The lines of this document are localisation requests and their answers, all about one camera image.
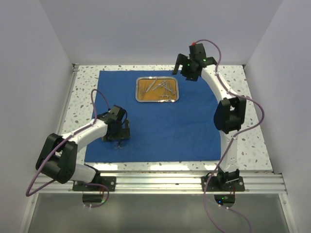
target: blue mat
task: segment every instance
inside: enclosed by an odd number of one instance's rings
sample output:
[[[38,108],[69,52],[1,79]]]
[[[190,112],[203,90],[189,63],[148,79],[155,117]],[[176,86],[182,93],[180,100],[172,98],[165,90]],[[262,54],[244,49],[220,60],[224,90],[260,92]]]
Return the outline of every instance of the blue mat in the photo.
[[[213,116],[217,101],[207,83],[186,81],[180,74],[179,100],[174,103],[140,103],[135,99],[136,79],[145,76],[171,76],[171,71],[101,71],[98,89],[128,112],[131,138],[103,142],[100,138],[86,148],[85,162],[165,162],[220,159],[220,136]],[[98,113],[106,111],[97,94]]]

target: white speckled surface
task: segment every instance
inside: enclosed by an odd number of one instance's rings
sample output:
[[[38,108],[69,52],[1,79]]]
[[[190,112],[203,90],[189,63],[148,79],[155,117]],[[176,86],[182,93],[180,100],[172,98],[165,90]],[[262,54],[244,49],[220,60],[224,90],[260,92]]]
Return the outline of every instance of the white speckled surface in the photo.
[[[70,132],[85,125],[92,116],[90,92],[97,87],[100,70],[173,70],[173,66],[79,66],[62,133]],[[230,86],[241,95],[250,96],[242,66],[220,66],[220,72]],[[253,103],[246,107],[243,128],[258,121]],[[83,163],[86,148],[78,152],[77,162]],[[187,161],[158,163],[113,163],[93,164],[103,170],[212,170],[217,161]],[[238,165],[240,170],[272,171],[269,155],[260,128],[243,133],[238,139]]]

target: metal tray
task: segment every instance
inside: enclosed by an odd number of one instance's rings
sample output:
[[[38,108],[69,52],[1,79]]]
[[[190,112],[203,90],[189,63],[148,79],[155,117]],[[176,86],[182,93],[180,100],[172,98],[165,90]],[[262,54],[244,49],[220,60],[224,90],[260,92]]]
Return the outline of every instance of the metal tray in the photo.
[[[174,77],[140,77],[136,80],[138,102],[175,102],[179,99],[178,82]]]

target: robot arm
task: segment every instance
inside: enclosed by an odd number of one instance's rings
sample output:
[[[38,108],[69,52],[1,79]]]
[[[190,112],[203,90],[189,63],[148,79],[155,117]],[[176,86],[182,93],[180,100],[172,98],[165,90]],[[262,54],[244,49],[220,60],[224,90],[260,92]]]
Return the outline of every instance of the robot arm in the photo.
[[[87,165],[77,164],[77,152],[100,137],[105,141],[128,139],[130,137],[129,124],[127,119],[122,122],[124,115],[126,115],[126,111],[114,105],[109,112],[98,115],[96,122],[93,119],[85,126],[63,135],[50,134],[35,168],[38,170],[50,152],[65,138],[73,135],[57,150],[61,155],[53,154],[41,172],[60,183],[68,181],[93,182],[98,171]]]
[[[190,46],[189,56],[178,55],[173,74],[177,74],[179,65],[182,65],[181,74],[186,77],[186,80],[197,81],[201,76],[213,91],[218,102],[214,115],[214,124],[220,131],[221,154],[223,155],[232,135],[240,130],[241,125],[244,123],[246,100],[235,97],[225,90],[215,74],[216,64],[213,57],[206,58],[203,44],[193,44]],[[230,92],[236,93],[220,73],[219,77]],[[237,138],[233,141],[226,157],[221,162],[218,174],[221,177],[221,183],[229,183],[239,179]]]

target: white wall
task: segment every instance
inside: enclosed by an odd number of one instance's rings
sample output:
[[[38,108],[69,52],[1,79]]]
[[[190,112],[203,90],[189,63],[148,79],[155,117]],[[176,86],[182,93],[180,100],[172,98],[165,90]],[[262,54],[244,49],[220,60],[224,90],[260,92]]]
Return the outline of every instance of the white wall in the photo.
[[[284,0],[246,66],[266,110],[262,125],[274,171],[282,172],[301,233],[311,232],[311,1]]]
[[[225,63],[246,64],[282,0],[41,2],[73,63],[172,64],[191,42],[208,38]]]
[[[0,232],[16,233],[71,64],[37,0],[2,0],[0,32]]]

